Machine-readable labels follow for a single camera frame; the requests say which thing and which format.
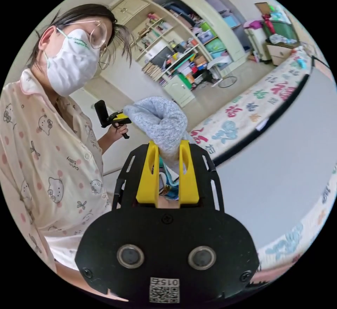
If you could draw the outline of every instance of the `eyeglasses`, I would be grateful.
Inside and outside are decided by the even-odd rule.
[[[66,25],[72,24],[82,24],[85,23],[88,25],[88,31],[91,31],[89,36],[89,42],[94,49],[101,49],[104,45],[104,49],[101,50],[99,54],[99,67],[104,70],[110,64],[111,60],[111,52],[107,48],[106,37],[107,37],[107,29],[106,25],[101,22],[101,20],[93,20],[93,21],[84,21],[84,22],[73,22],[68,23]]]

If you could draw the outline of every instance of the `screw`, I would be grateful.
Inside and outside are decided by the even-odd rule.
[[[87,277],[87,278],[92,278],[92,272],[91,272],[91,270],[88,269],[88,268],[83,268],[83,274],[84,274],[84,276]]]
[[[161,221],[165,225],[169,225],[173,222],[173,217],[172,217],[172,215],[164,214],[163,217],[161,218]]]
[[[245,271],[244,273],[241,274],[240,276],[240,281],[241,282],[246,282],[248,278],[252,276],[252,272],[250,270]]]

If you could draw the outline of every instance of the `woman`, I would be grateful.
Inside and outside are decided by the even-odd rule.
[[[111,210],[102,155],[128,130],[111,127],[96,140],[90,119],[69,95],[109,64],[107,47],[116,39],[131,61],[130,34],[105,6],[56,16],[39,36],[28,69],[0,98],[0,182],[9,210],[53,271],[98,295],[74,257],[85,229]]]

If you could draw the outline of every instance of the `hello kitty print pajamas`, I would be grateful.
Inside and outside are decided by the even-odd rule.
[[[0,182],[8,208],[36,254],[56,272],[74,258],[86,228],[111,205],[102,150],[90,119],[71,98],[62,118],[30,70],[0,98]]]

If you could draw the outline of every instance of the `dark hair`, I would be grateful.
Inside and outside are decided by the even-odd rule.
[[[110,45],[113,42],[113,47],[114,47],[113,60],[115,60],[117,47],[122,43],[123,44],[122,56],[126,53],[126,59],[130,61],[130,66],[131,66],[131,60],[132,60],[131,40],[134,42],[134,37],[129,32],[126,26],[117,24],[117,20],[108,6],[101,5],[101,4],[83,4],[81,6],[68,10],[67,12],[62,14],[60,17],[59,17],[59,13],[60,11],[57,12],[56,16],[53,18],[49,26],[45,27],[43,31],[46,31],[49,27],[53,25],[58,27],[60,30],[62,30],[69,23],[76,22],[83,18],[88,18],[88,17],[108,18],[112,23],[112,35],[107,45]],[[27,62],[28,68],[31,68],[36,63],[38,52],[39,52],[39,41],[40,41],[41,35],[39,34],[37,30],[35,30],[35,32],[38,35],[38,41],[34,45],[33,51],[28,59],[28,62]]]

